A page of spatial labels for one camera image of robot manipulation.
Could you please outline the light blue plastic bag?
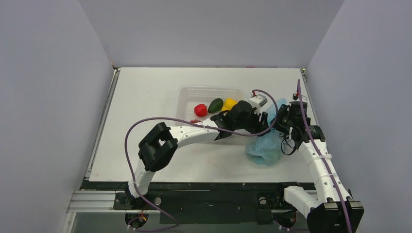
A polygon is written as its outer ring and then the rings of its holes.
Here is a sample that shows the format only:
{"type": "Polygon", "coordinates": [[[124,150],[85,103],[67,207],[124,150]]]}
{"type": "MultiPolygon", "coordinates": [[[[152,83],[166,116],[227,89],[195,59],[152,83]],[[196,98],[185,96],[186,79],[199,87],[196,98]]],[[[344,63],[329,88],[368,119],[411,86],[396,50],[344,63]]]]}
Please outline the light blue plastic bag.
{"type": "Polygon", "coordinates": [[[246,157],[257,165],[273,166],[282,156],[280,132],[271,129],[267,134],[250,138],[245,146],[246,157]]]}

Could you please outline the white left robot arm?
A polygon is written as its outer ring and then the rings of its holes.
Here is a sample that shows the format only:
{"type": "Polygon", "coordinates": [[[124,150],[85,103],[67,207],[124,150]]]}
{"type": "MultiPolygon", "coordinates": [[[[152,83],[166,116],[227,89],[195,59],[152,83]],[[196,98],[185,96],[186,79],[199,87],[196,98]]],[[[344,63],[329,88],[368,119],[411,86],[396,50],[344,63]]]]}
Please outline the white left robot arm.
{"type": "Polygon", "coordinates": [[[257,95],[199,123],[174,127],[157,123],[138,144],[140,162],[128,183],[126,203],[134,209],[144,205],[155,172],[169,164],[178,148],[240,135],[239,130],[246,130],[246,136],[266,134],[267,113],[260,112],[266,102],[264,96],[257,95]]]}

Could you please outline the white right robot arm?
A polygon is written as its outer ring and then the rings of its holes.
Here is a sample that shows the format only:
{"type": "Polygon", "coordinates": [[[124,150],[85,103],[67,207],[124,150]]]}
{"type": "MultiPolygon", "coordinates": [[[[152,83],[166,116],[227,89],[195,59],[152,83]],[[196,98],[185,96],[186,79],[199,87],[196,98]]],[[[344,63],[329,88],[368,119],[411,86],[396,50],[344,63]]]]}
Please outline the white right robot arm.
{"type": "Polygon", "coordinates": [[[294,149],[304,158],[317,198],[295,185],[276,191],[274,201],[280,207],[291,204],[297,209],[306,218],[311,233],[354,233],[364,213],[363,205],[345,189],[332,163],[323,131],[310,124],[307,109],[306,102],[281,105],[274,128],[285,141],[292,141],[294,149]]]}

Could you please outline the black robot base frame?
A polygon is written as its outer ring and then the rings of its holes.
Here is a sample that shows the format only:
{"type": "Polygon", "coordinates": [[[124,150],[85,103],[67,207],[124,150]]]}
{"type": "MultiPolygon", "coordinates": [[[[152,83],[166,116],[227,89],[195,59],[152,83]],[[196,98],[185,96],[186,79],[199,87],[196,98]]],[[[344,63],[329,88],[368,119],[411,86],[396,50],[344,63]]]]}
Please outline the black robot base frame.
{"type": "Polygon", "coordinates": [[[161,224],[271,224],[292,216],[281,183],[161,183],[149,185],[146,199],[167,212],[161,224]]]}

